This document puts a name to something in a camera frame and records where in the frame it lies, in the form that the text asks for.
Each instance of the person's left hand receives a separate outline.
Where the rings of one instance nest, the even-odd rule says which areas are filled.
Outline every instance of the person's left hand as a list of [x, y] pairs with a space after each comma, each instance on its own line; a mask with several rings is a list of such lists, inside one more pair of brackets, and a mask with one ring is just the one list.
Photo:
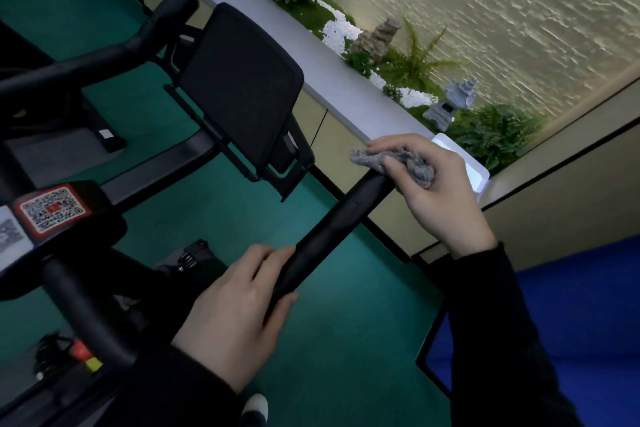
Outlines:
[[273, 251], [251, 245], [193, 304], [173, 345], [240, 393], [276, 349], [289, 309], [298, 298], [278, 301], [263, 326], [273, 287], [295, 246]]

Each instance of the microfiber towel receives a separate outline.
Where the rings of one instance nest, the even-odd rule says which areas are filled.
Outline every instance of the microfiber towel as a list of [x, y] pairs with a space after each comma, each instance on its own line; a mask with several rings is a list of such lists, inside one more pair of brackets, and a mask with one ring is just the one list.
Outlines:
[[380, 174], [386, 176], [387, 170], [382, 164], [382, 160], [386, 155], [405, 164], [409, 175], [420, 187], [427, 189], [431, 185], [431, 182], [433, 182], [433, 177], [435, 176], [433, 166], [424, 160], [417, 152], [412, 152], [407, 149], [385, 150], [377, 154], [370, 154], [365, 150], [357, 149], [351, 152], [351, 162], [375, 169], [380, 172]]

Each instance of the green floor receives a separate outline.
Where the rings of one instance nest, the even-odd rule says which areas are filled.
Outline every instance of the green floor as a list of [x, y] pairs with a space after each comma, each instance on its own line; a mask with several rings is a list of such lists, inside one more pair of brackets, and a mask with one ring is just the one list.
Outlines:
[[[0, 17], [57, 59], [130, 36], [144, 17], [135, 0], [0, 0]], [[85, 172], [102, 181], [190, 135], [194, 125], [151, 65], [86, 89], [129, 146]], [[265, 183], [244, 180], [224, 157], [127, 214], [118, 245], [153, 264], [202, 237], [224, 262], [254, 242], [295, 243], [335, 203], [308, 176], [281, 204]], [[414, 365], [440, 297], [364, 227], [300, 288], [278, 351], [256, 386], [276, 426], [449, 424], [448, 401]], [[62, 319], [42, 293], [0, 304], [0, 361]]]

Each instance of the stone wall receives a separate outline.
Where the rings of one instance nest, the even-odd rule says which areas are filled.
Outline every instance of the stone wall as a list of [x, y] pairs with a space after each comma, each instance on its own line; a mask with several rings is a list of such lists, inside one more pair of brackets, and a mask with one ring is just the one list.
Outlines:
[[336, 1], [365, 29], [405, 16], [425, 42], [448, 25], [436, 55], [468, 64], [436, 79], [475, 75], [481, 101], [550, 115], [640, 57], [640, 0]]

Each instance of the miniature garden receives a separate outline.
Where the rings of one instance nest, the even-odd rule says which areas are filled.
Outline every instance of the miniature garden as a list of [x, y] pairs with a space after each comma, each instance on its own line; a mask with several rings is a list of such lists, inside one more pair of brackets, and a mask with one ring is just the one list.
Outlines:
[[[389, 17], [368, 31], [357, 27], [354, 18], [332, 0], [273, 1], [429, 130], [455, 140], [492, 176], [515, 162], [542, 126], [541, 115], [513, 104], [472, 108], [475, 78], [453, 81], [445, 89], [433, 81], [437, 71], [461, 65], [433, 57], [446, 27], [423, 44], [405, 18]], [[407, 48], [392, 46], [400, 30], [406, 31]]]

